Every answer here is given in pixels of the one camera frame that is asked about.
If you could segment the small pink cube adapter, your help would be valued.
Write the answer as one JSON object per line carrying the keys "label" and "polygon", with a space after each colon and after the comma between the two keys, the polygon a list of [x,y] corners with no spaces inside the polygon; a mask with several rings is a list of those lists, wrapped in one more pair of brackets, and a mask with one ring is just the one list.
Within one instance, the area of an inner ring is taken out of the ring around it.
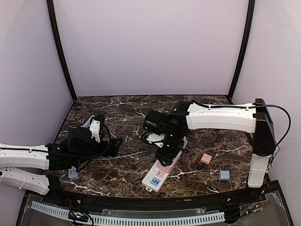
{"label": "small pink cube adapter", "polygon": [[212,156],[209,155],[209,154],[206,154],[206,153],[204,153],[202,158],[201,158],[201,162],[206,164],[206,165],[209,165],[211,160],[212,160]]}

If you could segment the white multicolour power strip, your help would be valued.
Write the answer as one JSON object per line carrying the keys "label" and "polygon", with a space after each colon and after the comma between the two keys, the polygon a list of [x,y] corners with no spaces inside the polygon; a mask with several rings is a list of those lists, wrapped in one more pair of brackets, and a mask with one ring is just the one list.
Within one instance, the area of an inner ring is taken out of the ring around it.
{"label": "white multicolour power strip", "polygon": [[147,175],[142,180],[142,184],[146,187],[148,192],[158,193],[161,190],[163,184],[174,169],[182,154],[183,152],[176,156],[171,166],[162,166],[158,160],[155,161]]}

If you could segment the small blue cube adapter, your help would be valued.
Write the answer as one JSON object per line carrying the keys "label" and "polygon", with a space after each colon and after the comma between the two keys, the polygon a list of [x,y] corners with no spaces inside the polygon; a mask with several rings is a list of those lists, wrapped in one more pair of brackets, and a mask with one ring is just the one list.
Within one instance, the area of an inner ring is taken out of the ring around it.
{"label": "small blue cube adapter", "polygon": [[228,170],[221,170],[219,174],[219,179],[221,181],[229,181],[230,179],[230,172]]}

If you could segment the blue small power strip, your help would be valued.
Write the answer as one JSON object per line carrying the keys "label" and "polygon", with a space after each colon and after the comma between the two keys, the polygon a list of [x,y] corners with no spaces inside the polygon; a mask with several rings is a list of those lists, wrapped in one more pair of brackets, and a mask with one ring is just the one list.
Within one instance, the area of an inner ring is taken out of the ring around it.
{"label": "blue small power strip", "polygon": [[79,173],[77,172],[77,169],[75,167],[71,167],[68,169],[68,178],[70,180],[78,180],[79,179]]}

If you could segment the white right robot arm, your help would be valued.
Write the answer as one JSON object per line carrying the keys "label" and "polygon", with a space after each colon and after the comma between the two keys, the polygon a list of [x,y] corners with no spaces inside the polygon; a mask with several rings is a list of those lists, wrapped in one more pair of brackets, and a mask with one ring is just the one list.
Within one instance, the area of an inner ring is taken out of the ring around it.
{"label": "white right robot arm", "polygon": [[169,167],[185,152],[189,130],[225,129],[253,134],[247,185],[263,185],[269,160],[276,150],[273,121],[263,99],[244,105],[206,105],[197,101],[175,103],[168,113],[151,110],[144,119],[142,141],[158,147],[156,165]]}

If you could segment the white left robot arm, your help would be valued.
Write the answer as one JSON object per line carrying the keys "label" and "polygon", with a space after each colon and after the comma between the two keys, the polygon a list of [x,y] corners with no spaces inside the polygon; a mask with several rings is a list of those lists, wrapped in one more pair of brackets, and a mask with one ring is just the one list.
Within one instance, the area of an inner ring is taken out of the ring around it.
{"label": "white left robot arm", "polygon": [[59,179],[53,175],[38,175],[24,168],[60,171],[82,171],[92,160],[116,157],[123,142],[121,138],[109,137],[97,130],[79,127],[71,129],[68,137],[58,144],[39,146],[0,145],[0,181],[6,185],[30,190],[41,195],[61,191]]}

